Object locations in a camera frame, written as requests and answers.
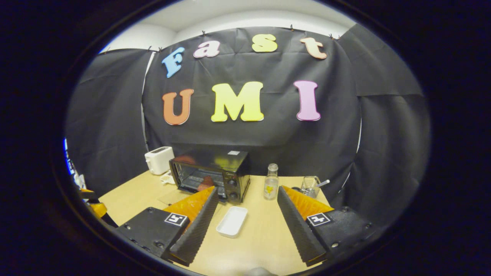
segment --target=oven knob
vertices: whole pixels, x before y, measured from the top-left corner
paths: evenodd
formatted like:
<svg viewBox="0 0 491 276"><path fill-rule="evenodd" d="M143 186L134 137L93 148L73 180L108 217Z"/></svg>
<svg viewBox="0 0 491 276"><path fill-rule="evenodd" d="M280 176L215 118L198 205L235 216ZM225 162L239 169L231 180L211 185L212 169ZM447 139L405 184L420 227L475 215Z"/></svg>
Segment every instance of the oven knob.
<svg viewBox="0 0 491 276"><path fill-rule="evenodd" d="M228 196L230 197L231 200L237 200L238 198L237 193L230 193Z"/></svg>
<svg viewBox="0 0 491 276"><path fill-rule="evenodd" d="M235 180L229 180L228 184L232 187L237 187L237 182Z"/></svg>

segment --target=toaster oven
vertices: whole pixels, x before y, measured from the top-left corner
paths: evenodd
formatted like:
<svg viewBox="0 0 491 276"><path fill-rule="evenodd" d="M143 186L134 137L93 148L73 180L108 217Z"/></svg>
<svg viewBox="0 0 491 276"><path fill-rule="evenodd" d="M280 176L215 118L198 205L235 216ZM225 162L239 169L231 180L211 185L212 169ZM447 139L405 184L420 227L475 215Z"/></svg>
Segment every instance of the toaster oven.
<svg viewBox="0 0 491 276"><path fill-rule="evenodd" d="M178 189L196 193L202 185L218 188L220 201L242 202L250 184L245 151L195 149L169 161Z"/></svg>

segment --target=oven door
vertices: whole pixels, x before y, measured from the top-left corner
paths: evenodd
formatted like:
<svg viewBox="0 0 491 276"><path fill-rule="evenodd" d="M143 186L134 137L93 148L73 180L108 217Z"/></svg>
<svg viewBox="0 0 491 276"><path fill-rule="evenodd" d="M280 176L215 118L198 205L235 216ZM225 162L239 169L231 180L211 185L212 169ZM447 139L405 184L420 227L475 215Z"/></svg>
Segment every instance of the oven door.
<svg viewBox="0 0 491 276"><path fill-rule="evenodd" d="M182 163L172 163L172 176L177 188L191 193L198 192L198 187L203 183L213 182L218 187L218 196L221 201L227 200L223 185L223 171L202 166L193 166Z"/></svg>

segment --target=letter m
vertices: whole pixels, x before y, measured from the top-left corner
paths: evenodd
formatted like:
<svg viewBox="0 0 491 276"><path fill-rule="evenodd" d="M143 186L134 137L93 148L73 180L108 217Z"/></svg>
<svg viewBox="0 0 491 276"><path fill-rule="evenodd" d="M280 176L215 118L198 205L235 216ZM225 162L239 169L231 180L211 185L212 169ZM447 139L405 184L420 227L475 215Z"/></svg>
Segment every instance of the letter m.
<svg viewBox="0 0 491 276"><path fill-rule="evenodd" d="M212 121L226 121L228 117L225 114L225 108L227 108L230 118L235 121L242 106L244 107L244 112L241 115L242 121L262 121L264 115L261 113L259 104L261 88L263 88L263 84L260 82L248 82L244 84L241 92L236 96L228 83L213 86L212 90L215 92L216 98L215 114L212 115Z"/></svg>

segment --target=wooden table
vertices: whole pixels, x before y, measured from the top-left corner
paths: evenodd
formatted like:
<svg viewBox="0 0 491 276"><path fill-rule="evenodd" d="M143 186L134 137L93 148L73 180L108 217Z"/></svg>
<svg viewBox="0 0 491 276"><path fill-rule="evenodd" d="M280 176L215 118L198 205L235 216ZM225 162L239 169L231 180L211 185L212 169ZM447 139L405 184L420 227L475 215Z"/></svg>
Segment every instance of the wooden table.
<svg viewBox="0 0 491 276"><path fill-rule="evenodd" d="M300 259L278 202L263 198L264 179L265 176L251 176L243 203L220 202L194 261L189 267L176 265L210 276L241 276L255 267L264 267L277 275L305 271L307 266ZM302 179L280 177L279 183L300 187ZM177 190L174 184L162 184L159 176L147 171L99 200L106 205L111 218L122 225L147 207L164 209L189 195ZM328 205L322 191L317 200ZM234 205L247 208L248 214L238 237L231 239L221 236L216 227Z"/></svg>

